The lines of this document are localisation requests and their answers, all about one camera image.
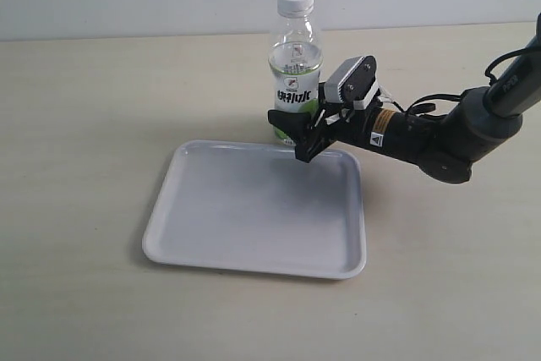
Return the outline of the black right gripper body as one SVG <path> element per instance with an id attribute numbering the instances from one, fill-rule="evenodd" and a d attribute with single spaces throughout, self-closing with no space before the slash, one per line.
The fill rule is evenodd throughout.
<path id="1" fill-rule="evenodd" d="M 330 109 L 324 109 L 311 115 L 307 112 L 294 114 L 294 154 L 302 162 L 311 162 L 336 142 L 371 150 L 370 113 L 347 110 L 330 115 Z"/>

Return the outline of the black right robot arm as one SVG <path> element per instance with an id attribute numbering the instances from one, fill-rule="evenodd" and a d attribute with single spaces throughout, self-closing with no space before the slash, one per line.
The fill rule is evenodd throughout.
<path id="1" fill-rule="evenodd" d="M 540 36 L 496 58 L 484 72 L 488 85 L 423 96 L 408 108 L 384 108 L 392 99 L 376 69 L 372 55 L 349 58 L 318 83 L 314 113 L 272 109 L 268 121 L 292 139 L 303 162 L 342 142 L 413 164 L 443 183 L 465 183 L 473 163 L 514 136 L 522 114 L 540 101 Z"/>

